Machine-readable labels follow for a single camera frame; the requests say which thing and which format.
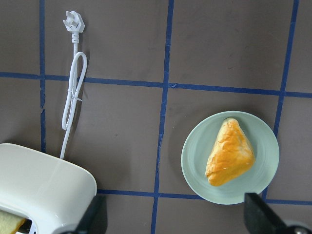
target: golden pastry crust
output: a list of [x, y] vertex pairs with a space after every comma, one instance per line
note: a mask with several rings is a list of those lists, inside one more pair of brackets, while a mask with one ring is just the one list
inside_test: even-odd
[[223, 121], [206, 166], [206, 177], [220, 186], [248, 171], [254, 164], [254, 151], [232, 117]]

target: floor tile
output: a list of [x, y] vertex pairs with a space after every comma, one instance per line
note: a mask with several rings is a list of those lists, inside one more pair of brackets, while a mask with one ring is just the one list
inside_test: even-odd
[[105, 215], [103, 215], [102, 219], [97, 219], [96, 223], [93, 224], [94, 227], [90, 231], [90, 234], [150, 233], [154, 202], [152, 197], [127, 195], [105, 196], [107, 206], [107, 231], [103, 231], [103, 224], [100, 223], [105, 222]]
[[198, 123], [213, 114], [236, 110], [256, 115], [273, 128], [277, 100], [275, 96], [170, 89], [161, 146], [160, 192], [194, 194], [182, 174], [181, 152]]
[[[55, 156], [65, 134], [60, 123], [66, 89], [66, 82], [47, 81], [47, 153]], [[65, 159], [89, 170], [99, 189], [153, 192], [161, 93], [160, 88], [84, 84]]]
[[287, 225], [304, 225], [312, 228], [312, 206], [269, 204]]
[[247, 234], [243, 205], [217, 205], [205, 200], [160, 198], [156, 234]]
[[0, 143], [40, 151], [39, 81], [0, 78]]
[[39, 74], [39, 1], [3, 1], [0, 72]]
[[87, 77], [163, 80], [166, 0], [47, 1], [46, 73], [70, 71], [73, 46], [62, 20], [73, 3], [86, 25], [80, 46], [88, 57]]
[[287, 91], [312, 92], [312, 2], [301, 0], [298, 9]]
[[278, 131], [280, 163], [269, 186], [270, 199], [312, 201], [311, 108], [310, 98], [284, 100]]
[[292, 4], [176, 1], [170, 82], [279, 90]]

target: cable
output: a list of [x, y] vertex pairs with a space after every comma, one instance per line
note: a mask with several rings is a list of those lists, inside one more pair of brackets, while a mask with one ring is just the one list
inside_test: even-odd
[[[80, 78], [78, 81], [78, 85], [76, 85], [77, 81], [75, 78], [75, 74], [77, 73], [78, 58], [80, 56], [83, 59], [83, 67], [82, 67], [82, 71], [81, 71]], [[61, 150], [60, 157], [59, 157], [60, 159], [64, 159], [65, 149], [66, 149], [68, 137], [70, 134], [70, 130], [71, 130], [74, 115], [75, 115], [77, 100], [80, 100], [78, 98], [79, 91], [80, 91], [85, 73], [87, 71], [87, 63], [88, 63], [87, 57], [83, 52], [77, 52], [75, 54], [73, 62], [72, 62], [72, 66], [70, 69], [68, 93], [67, 93], [67, 99], [65, 103], [63, 118], [62, 118], [62, 128], [66, 130], [66, 133], [65, 133], [64, 142], [63, 142], [62, 150]]]
[[[76, 110], [76, 104], [77, 100], [80, 100], [78, 98], [79, 91], [84, 79], [84, 76], [86, 74], [87, 70], [87, 57], [83, 52], [78, 52], [78, 43], [79, 43], [79, 33], [83, 32], [84, 29], [84, 23], [82, 21], [82, 18], [80, 14], [78, 14], [75, 11], [66, 11], [67, 19], [63, 20], [63, 23], [65, 24], [65, 27], [68, 32], [72, 33], [72, 43], [74, 44], [74, 58], [72, 62], [72, 66], [70, 68], [70, 74], [69, 74], [69, 83], [68, 83], [68, 93], [67, 93], [67, 99], [65, 103], [64, 113], [62, 117], [62, 128], [66, 130], [62, 150], [60, 152], [60, 159], [64, 159], [66, 145], [68, 141], [68, 137], [70, 134], [70, 130], [73, 124], [73, 119], [75, 115]], [[80, 74], [80, 78], [77, 84], [77, 73], [78, 73], [78, 59], [79, 57], [82, 57], [83, 60], [83, 67]]]

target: plate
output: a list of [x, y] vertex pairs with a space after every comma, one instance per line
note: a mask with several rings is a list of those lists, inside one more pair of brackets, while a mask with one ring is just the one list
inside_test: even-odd
[[[208, 156], [224, 119], [235, 118], [253, 146], [255, 163], [241, 176], [218, 187], [205, 176]], [[279, 147], [271, 128], [258, 117], [226, 111], [201, 121], [187, 137], [181, 155], [186, 182], [203, 199], [217, 204], [237, 204], [245, 193], [261, 193], [273, 179], [279, 162]]]

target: blue tape line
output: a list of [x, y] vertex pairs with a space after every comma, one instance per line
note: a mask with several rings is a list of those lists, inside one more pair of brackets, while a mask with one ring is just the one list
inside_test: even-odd
[[[281, 115], [282, 115], [283, 102], [284, 102], [285, 95], [286, 95], [285, 90], [286, 90], [289, 65], [290, 65], [291, 55], [292, 55], [293, 37], [294, 37], [294, 32], [295, 32], [298, 7], [299, 7], [299, 0], [294, 0], [293, 6], [292, 6], [292, 19], [291, 19], [289, 34], [288, 34], [287, 50], [286, 50], [286, 56], [285, 56], [285, 62], [284, 62], [284, 71], [283, 71], [280, 95], [278, 98], [275, 123], [274, 123], [274, 129], [273, 129], [273, 132], [276, 137], [278, 135], [278, 128], [279, 128], [279, 123], [280, 123]], [[263, 200], [266, 200], [267, 192], [268, 192], [268, 187], [262, 193]]]
[[[159, 198], [177, 198], [177, 199], [191, 199], [191, 200], [204, 200], [198, 195], [189, 194], [168, 194], [168, 193], [150, 193], [150, 192], [137, 192], [137, 191], [124, 191], [124, 190], [106, 190], [98, 189], [98, 194], [112, 194], [112, 195], [129, 195], [129, 196], [145, 196], [155, 197], [153, 209], [157, 208]], [[286, 205], [312, 205], [312, 201], [300, 201], [300, 200], [280, 200], [280, 199], [265, 199], [266, 203], [270, 204], [286, 204]]]
[[12, 73], [12, 72], [0, 72], [0, 77], [21, 78], [21, 79], [40, 79], [40, 76], [35, 75], [35, 74], [23, 74], [23, 73]]
[[[0, 72], [0, 77], [4, 78], [21, 78], [21, 79], [41, 79], [41, 76], [35, 74], [24, 74], [24, 73], [10, 73]], [[57, 75], [45, 75], [45, 80], [57, 80], [57, 81], [68, 81], [68, 76], [57, 76]], [[117, 80], [117, 79], [103, 79], [103, 78], [85, 78], [85, 83], [96, 83], [96, 84], [116, 84], [116, 85], [130, 85], [130, 86], [145, 86], [162, 88], [163, 83], [151, 82], [151, 81], [135, 81], [135, 80]], [[290, 92], [285, 91], [281, 94], [278, 90], [267, 90], [267, 89], [249, 89], [249, 88], [236, 88], [236, 87], [225, 87], [225, 86], [210, 86], [210, 85], [197, 85], [197, 84], [179, 84], [169, 83], [168, 87], [171, 89], [191, 89], [191, 90], [203, 90], [203, 91], [216, 91], [216, 92], [228, 92], [228, 93], [244, 93], [244, 94], [261, 94], [261, 95], [273, 95], [294, 98], [312, 98], [312, 93], [302, 92]]]
[[159, 197], [204, 200], [202, 197], [200, 197], [198, 195], [189, 195], [189, 194], [164, 194], [164, 193], [160, 193]]
[[311, 93], [300, 93], [300, 92], [285, 92], [285, 96], [295, 98], [312, 98]]
[[123, 79], [101, 79], [101, 78], [89, 78], [89, 77], [86, 77], [84, 82], [97, 83], [97, 84], [144, 86], [144, 87], [156, 87], [156, 88], [162, 88], [163, 86], [161, 82], [123, 80]]
[[44, 58], [44, 0], [39, 1], [39, 52], [40, 52], [40, 75], [45, 75], [45, 58]]
[[265, 199], [265, 202], [266, 202], [266, 203], [270, 203], [270, 204], [306, 205], [306, 206], [312, 206], [312, 201]]
[[[68, 81], [68, 76], [55, 76], [55, 75], [45, 75], [46, 80], [58, 80], [58, 81]], [[155, 87], [162, 88], [163, 83], [152, 82], [152, 81], [138, 81], [138, 80], [124, 80], [124, 79], [102, 79], [102, 78], [92, 78], [86, 77], [84, 79], [85, 83], [94, 84], [115, 84], [115, 85], [128, 85], [128, 86], [143, 86], [143, 87]]]
[[171, 47], [173, 13], [174, 13], [174, 0], [169, 0], [168, 13], [167, 13], [165, 58], [164, 58], [164, 81], [163, 81], [162, 100], [161, 100], [161, 109], [160, 109], [159, 136], [158, 136], [158, 145], [157, 145], [157, 159], [156, 159], [155, 183], [154, 183], [155, 198], [154, 198], [153, 210], [152, 210], [151, 234], [155, 234], [155, 231], [156, 231], [156, 219], [157, 219], [158, 196], [159, 196], [160, 150], [161, 150], [161, 143], [162, 143], [164, 129], [165, 129], [165, 117], [166, 117], [166, 108], [167, 108], [167, 99], [168, 99], [170, 47]]
[[129, 195], [129, 196], [149, 196], [154, 197], [154, 193], [149, 192], [137, 192], [137, 191], [124, 191], [124, 190], [108, 190], [98, 189], [98, 194], [114, 194], [114, 195]]
[[230, 92], [230, 93], [244, 93], [244, 94], [263, 94], [263, 95], [275, 95], [275, 96], [280, 95], [280, 91], [278, 91], [278, 90], [249, 89], [249, 88], [236, 88], [236, 87], [198, 85], [198, 84], [170, 83], [169, 88], [204, 90], [204, 91], [218, 91], [218, 92]]
[[44, 60], [44, 0], [39, 1], [39, 58], [40, 58], [40, 131], [41, 131], [41, 151], [46, 152], [45, 141], [45, 60]]

